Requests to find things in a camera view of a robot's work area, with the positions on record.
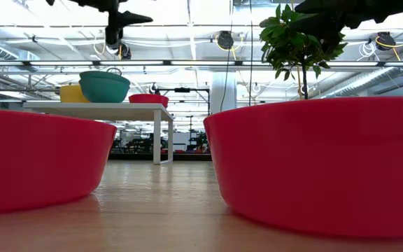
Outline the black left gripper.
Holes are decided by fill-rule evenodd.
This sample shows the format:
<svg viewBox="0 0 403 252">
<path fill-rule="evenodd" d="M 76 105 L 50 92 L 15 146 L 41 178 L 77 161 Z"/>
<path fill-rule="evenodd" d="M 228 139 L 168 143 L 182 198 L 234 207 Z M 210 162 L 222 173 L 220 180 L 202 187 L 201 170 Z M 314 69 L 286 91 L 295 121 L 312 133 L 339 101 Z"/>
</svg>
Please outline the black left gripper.
<svg viewBox="0 0 403 252">
<path fill-rule="evenodd" d="M 70 0 L 79 6 L 96 8 L 99 12 L 108 12 L 108 25 L 105 28 L 106 45 L 119 44 L 120 28 L 118 27 L 118 8 L 121 3 L 128 0 Z"/>
</svg>

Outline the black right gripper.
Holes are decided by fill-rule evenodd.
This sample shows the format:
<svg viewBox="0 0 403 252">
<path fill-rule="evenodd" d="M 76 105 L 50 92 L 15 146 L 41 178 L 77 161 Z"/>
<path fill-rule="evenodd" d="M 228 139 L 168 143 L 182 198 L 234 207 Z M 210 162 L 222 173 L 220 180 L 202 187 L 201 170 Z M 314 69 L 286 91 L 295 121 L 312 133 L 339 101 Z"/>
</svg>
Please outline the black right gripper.
<svg viewBox="0 0 403 252">
<path fill-rule="evenodd" d="M 346 25 L 346 15 L 357 4 L 358 0 L 311 0 L 310 11 L 330 23 L 318 28 L 318 38 L 324 53 L 331 53 L 342 41 L 341 30 Z"/>
</svg>

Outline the yellow mini bowl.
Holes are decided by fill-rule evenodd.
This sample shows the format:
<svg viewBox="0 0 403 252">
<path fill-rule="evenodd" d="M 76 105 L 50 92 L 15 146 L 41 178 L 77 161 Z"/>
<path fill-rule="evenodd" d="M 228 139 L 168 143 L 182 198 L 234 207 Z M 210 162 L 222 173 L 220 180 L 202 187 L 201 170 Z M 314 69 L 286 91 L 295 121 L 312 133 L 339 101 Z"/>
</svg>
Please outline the yellow mini bowl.
<svg viewBox="0 0 403 252">
<path fill-rule="evenodd" d="M 79 85 L 65 85 L 59 89 L 60 101 L 64 103 L 89 103 Z"/>
</svg>

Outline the red mini bowl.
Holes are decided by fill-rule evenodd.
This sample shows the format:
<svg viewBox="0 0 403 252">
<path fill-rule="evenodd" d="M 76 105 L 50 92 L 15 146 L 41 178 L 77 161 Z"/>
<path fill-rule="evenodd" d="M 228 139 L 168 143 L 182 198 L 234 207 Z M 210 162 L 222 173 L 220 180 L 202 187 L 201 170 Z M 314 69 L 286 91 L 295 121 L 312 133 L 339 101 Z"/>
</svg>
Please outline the red mini bowl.
<svg viewBox="0 0 403 252">
<path fill-rule="evenodd" d="M 403 97 L 287 101 L 204 120 L 220 194 L 302 232 L 403 237 Z"/>
<path fill-rule="evenodd" d="M 161 104 L 167 108 L 169 98 L 160 94 L 133 94 L 129 97 L 132 104 Z"/>
<path fill-rule="evenodd" d="M 112 125 L 0 110 L 0 213 L 71 202 L 101 182 Z"/>
</svg>

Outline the green plant in black pot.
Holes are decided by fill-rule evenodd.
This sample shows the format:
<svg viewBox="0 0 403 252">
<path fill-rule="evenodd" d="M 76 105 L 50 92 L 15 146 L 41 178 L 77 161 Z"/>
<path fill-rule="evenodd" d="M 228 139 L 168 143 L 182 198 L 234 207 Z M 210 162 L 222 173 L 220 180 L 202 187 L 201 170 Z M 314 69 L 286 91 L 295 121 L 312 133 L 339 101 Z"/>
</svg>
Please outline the green plant in black pot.
<svg viewBox="0 0 403 252">
<path fill-rule="evenodd" d="M 326 62 L 338 58 L 347 46 L 341 33 L 344 48 L 324 53 L 316 37 L 320 25 L 312 14 L 298 13 L 289 5 L 277 6 L 275 15 L 261 21 L 260 27 L 260 40 L 264 44 L 261 61 L 272 66 L 277 78 L 283 74 L 287 80 L 297 71 L 302 77 L 299 81 L 301 99 L 309 98 L 307 71 L 312 69 L 316 76 L 321 75 L 322 70 L 329 67 Z"/>
</svg>

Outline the white table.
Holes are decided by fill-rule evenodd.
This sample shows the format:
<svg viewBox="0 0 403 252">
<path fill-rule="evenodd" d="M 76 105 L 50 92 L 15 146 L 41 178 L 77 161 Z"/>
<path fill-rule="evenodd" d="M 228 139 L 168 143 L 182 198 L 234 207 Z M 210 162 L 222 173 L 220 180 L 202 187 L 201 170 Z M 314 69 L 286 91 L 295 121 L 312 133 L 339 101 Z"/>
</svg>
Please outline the white table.
<svg viewBox="0 0 403 252">
<path fill-rule="evenodd" d="M 39 113 L 90 120 L 148 121 L 153 123 L 153 163 L 162 165 L 161 124 L 168 122 L 167 162 L 173 160 L 174 119 L 162 104 L 25 102 L 22 107 Z"/>
</svg>

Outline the black gantry stand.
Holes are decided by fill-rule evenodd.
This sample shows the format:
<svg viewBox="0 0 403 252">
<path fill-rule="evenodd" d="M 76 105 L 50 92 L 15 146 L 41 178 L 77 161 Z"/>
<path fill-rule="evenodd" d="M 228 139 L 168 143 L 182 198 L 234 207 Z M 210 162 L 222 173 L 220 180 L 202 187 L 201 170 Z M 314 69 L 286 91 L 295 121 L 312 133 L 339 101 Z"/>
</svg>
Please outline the black gantry stand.
<svg viewBox="0 0 403 252">
<path fill-rule="evenodd" d="M 190 87 L 175 87 L 175 88 L 159 88 L 156 86 L 152 86 L 150 91 L 153 94 L 160 93 L 161 95 L 165 96 L 168 92 L 175 92 L 175 93 L 189 93 L 189 92 L 196 92 L 206 103 L 207 103 L 207 113 L 211 115 L 211 91 L 208 88 L 190 88 Z M 205 98 L 201 92 L 207 93 L 207 98 Z"/>
</svg>

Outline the white building column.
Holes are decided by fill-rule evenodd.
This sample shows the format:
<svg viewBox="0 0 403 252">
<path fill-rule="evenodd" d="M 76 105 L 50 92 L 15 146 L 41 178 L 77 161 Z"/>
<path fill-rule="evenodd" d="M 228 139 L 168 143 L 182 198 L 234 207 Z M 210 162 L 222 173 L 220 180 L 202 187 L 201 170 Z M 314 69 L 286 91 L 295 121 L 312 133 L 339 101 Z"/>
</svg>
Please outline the white building column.
<svg viewBox="0 0 403 252">
<path fill-rule="evenodd" d="M 211 113 L 228 111 L 237 107 L 236 78 L 234 73 L 214 72 L 210 86 Z"/>
</svg>

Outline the long ceiling light rail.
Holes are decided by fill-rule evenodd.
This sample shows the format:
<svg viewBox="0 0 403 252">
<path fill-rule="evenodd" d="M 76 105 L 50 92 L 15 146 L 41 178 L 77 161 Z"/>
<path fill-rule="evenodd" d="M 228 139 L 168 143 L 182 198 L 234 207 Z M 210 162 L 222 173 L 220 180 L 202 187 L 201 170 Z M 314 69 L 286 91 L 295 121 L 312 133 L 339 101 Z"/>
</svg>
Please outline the long ceiling light rail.
<svg viewBox="0 0 403 252">
<path fill-rule="evenodd" d="M 403 67 L 403 62 L 326 62 L 329 67 Z M 259 61 L 208 60 L 127 60 L 127 61 L 0 61 L 0 67 L 98 67 L 98 66 L 178 66 L 178 67 L 266 67 Z"/>
</svg>

